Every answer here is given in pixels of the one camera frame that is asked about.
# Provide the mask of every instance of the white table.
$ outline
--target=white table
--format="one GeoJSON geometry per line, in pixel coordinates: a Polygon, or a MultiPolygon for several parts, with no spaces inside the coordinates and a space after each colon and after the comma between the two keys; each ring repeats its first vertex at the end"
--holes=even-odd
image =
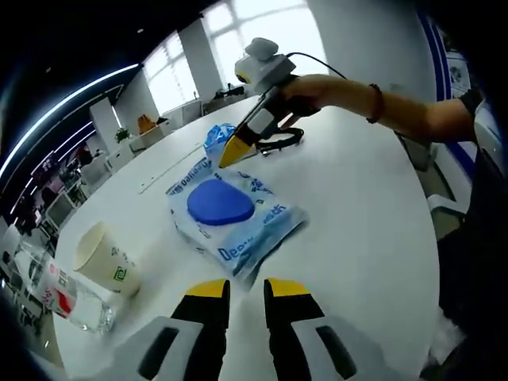
{"type": "MultiPolygon", "coordinates": [[[[227,276],[175,231],[164,192],[203,156],[201,149],[189,152],[210,126],[237,123],[254,101],[207,115],[155,144],[99,188],[62,229],[56,258],[64,268],[71,269],[79,238],[103,220],[145,274],[129,315],[111,334],[95,336],[54,317],[70,376],[93,375],[111,361],[115,345],[155,316],[171,316],[186,289],[227,276]]],[[[298,147],[235,165],[308,211],[310,221],[265,260],[249,292],[233,282],[221,379],[275,379],[264,321],[268,276],[304,283],[326,314],[350,321],[381,345],[391,366],[416,375],[432,340],[439,294],[437,245],[418,177],[390,130],[347,111],[326,108],[297,126],[306,131],[298,147]]]]}

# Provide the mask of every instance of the paper cup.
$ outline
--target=paper cup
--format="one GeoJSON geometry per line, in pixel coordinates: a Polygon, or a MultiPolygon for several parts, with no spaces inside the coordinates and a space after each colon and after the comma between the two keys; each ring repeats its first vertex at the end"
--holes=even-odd
{"type": "Polygon", "coordinates": [[[135,294],[141,286],[136,265],[115,243],[104,222],[92,226],[81,238],[74,271],[125,297],[135,294]]]}

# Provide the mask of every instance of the black cable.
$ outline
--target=black cable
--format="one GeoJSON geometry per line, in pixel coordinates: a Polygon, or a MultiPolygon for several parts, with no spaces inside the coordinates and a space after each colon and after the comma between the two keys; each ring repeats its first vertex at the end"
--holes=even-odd
{"type": "Polygon", "coordinates": [[[333,71],[334,73],[338,74],[339,76],[341,76],[342,78],[344,79],[347,79],[346,77],[344,77],[342,75],[342,73],[340,73],[338,70],[335,70],[333,67],[331,67],[330,65],[328,65],[327,63],[324,63],[323,61],[317,59],[316,57],[312,57],[310,54],[307,54],[307,53],[301,53],[301,52],[291,52],[289,54],[286,55],[287,58],[291,57],[291,56],[294,56],[294,55],[298,55],[298,56],[305,56],[307,58],[311,58],[313,59],[314,61],[317,61],[319,62],[320,64],[322,65],[325,65],[328,69],[330,69],[331,71],[333,71]]]}
{"type": "Polygon", "coordinates": [[[264,155],[270,151],[273,151],[275,149],[281,150],[285,147],[289,147],[293,144],[300,143],[300,140],[303,137],[303,130],[302,129],[296,129],[296,128],[289,128],[289,129],[281,129],[279,131],[276,131],[274,135],[277,134],[290,134],[293,135],[292,137],[288,137],[287,139],[281,139],[276,141],[258,141],[256,143],[256,148],[259,149],[264,155]]]}

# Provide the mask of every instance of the plastic bag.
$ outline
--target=plastic bag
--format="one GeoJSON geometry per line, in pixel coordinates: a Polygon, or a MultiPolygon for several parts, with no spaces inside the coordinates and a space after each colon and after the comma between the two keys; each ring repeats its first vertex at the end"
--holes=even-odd
{"type": "Polygon", "coordinates": [[[259,179],[239,171],[219,169],[204,157],[167,192],[177,230],[200,253],[213,256],[233,276],[247,277],[267,254],[294,228],[306,213],[278,199],[259,179]],[[223,226],[204,225],[187,212],[187,197],[207,179],[222,179],[243,191],[256,206],[246,221],[223,226]]]}
{"type": "MultiPolygon", "coordinates": [[[[235,131],[234,125],[230,125],[229,123],[223,123],[222,125],[215,125],[208,132],[205,143],[203,144],[203,148],[205,149],[208,158],[212,161],[212,165],[214,167],[219,166],[222,151],[224,151],[225,143],[226,141],[228,141],[229,137],[233,135],[234,131],[235,131]]],[[[255,154],[256,147],[252,146],[251,149],[249,149],[247,153],[237,161],[253,156],[255,154]]]]}

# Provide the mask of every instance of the yellow tip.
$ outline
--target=yellow tip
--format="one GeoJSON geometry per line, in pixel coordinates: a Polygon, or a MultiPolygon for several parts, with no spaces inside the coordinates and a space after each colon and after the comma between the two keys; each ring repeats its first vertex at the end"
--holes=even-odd
{"type": "Polygon", "coordinates": [[[267,278],[271,284],[273,296],[294,296],[310,294],[301,283],[293,280],[282,280],[277,278],[267,278]]]}
{"type": "Polygon", "coordinates": [[[209,282],[203,282],[187,290],[185,295],[220,298],[222,297],[222,291],[224,290],[225,283],[226,279],[217,279],[210,280],[209,282]]]}
{"type": "Polygon", "coordinates": [[[249,149],[250,146],[243,142],[239,137],[232,136],[225,144],[219,168],[226,168],[233,164],[245,155],[249,149]]]}

